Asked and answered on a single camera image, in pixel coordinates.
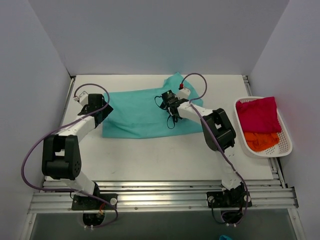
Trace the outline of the teal t-shirt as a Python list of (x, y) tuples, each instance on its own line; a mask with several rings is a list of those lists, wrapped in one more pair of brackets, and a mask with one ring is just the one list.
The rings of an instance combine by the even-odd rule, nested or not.
[(188, 119), (173, 123), (169, 113), (158, 107), (162, 100), (155, 100), (166, 91), (179, 91), (183, 80), (180, 73), (164, 80), (163, 86), (135, 91), (111, 92), (109, 105), (113, 111), (102, 123), (103, 138), (149, 139), (202, 132), (202, 127)]

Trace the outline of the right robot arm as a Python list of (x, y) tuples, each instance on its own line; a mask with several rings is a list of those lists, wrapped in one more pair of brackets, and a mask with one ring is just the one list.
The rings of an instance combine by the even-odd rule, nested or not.
[(178, 94), (168, 90), (161, 94), (162, 103), (159, 107), (169, 113), (174, 123), (187, 119), (201, 125), (207, 146), (221, 154), (217, 160), (222, 189), (226, 190), (222, 193), (222, 200), (225, 205), (232, 207), (240, 201), (240, 194), (235, 189), (243, 183), (235, 163), (236, 131), (225, 110), (199, 106), (187, 99), (190, 93), (187, 88), (179, 90)]

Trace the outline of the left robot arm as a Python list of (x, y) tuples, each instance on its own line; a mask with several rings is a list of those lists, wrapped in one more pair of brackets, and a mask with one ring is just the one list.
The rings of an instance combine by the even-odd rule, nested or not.
[(98, 185), (82, 172), (81, 140), (96, 129), (113, 111), (101, 93), (83, 92), (77, 98), (82, 105), (76, 123), (66, 126), (43, 140), (42, 173), (54, 180), (63, 181), (83, 197), (83, 204), (90, 210), (100, 206)]

